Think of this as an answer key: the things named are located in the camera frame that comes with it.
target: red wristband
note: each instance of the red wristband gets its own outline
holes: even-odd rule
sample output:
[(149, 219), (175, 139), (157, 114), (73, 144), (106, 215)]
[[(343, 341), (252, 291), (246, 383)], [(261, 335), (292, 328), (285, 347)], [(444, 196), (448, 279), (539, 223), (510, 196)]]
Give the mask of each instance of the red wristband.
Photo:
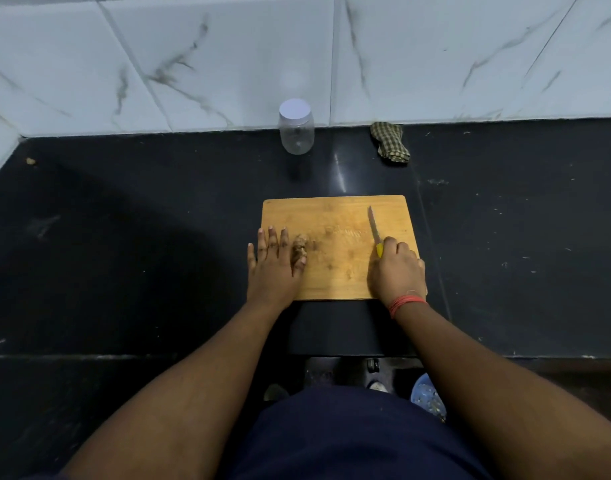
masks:
[(399, 298), (396, 298), (390, 304), (390, 306), (387, 307), (388, 311), (390, 312), (390, 316), (394, 318), (394, 314), (396, 314), (397, 310), (406, 303), (425, 303), (426, 305), (428, 305), (428, 302), (425, 301), (421, 296), (406, 294), (400, 296)]

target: person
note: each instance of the person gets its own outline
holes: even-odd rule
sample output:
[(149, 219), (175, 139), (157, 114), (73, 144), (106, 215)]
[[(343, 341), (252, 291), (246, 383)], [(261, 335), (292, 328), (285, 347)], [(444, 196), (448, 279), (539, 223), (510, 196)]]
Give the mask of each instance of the person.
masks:
[[(291, 266), (290, 247), (287, 229), (278, 237), (270, 227), (267, 238), (260, 230), (256, 257), (248, 245), (246, 304), (118, 409), (60, 476), (214, 477), (264, 342), (299, 290), (306, 258)], [(611, 423), (434, 312), (424, 302), (424, 273), (406, 243), (388, 237), (382, 258), (371, 261), (369, 284), (385, 306), (415, 297), (398, 307), (394, 320), (416, 348), (448, 419), (454, 415), (465, 428), (383, 392), (311, 388), (265, 409), (220, 475), (611, 479)]]

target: person's left arm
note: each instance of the person's left arm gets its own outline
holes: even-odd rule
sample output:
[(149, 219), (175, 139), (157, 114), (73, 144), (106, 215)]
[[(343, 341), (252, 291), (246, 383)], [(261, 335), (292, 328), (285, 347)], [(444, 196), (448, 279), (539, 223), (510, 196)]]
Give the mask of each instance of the person's left arm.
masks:
[(243, 308), (214, 337), (152, 380), (63, 469), (71, 480), (212, 478), (246, 400), (263, 345), (294, 300), (306, 259), (290, 265), (288, 231), (248, 245)]

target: bamboo chopping board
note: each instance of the bamboo chopping board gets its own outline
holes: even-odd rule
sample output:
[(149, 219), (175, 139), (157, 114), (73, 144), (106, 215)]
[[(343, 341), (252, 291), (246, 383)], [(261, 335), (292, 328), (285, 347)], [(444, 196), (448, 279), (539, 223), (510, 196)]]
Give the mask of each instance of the bamboo chopping board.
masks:
[(419, 254), (403, 195), (289, 198), (263, 202), (262, 228), (288, 227), (290, 240), (309, 237), (307, 266), (298, 300), (369, 299), (367, 266), (374, 239), (367, 220), (372, 206), (382, 239), (407, 242)]

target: knife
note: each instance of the knife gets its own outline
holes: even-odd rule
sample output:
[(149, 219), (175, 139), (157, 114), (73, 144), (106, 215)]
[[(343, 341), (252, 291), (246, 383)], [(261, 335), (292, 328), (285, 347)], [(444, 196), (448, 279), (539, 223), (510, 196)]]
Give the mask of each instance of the knife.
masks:
[(367, 220), (370, 221), (372, 237), (374, 238), (374, 245), (376, 246), (376, 255), (381, 257), (383, 255), (383, 241), (379, 237), (379, 231), (376, 229), (376, 221), (374, 220), (374, 212), (372, 211), (371, 205), (367, 208)]

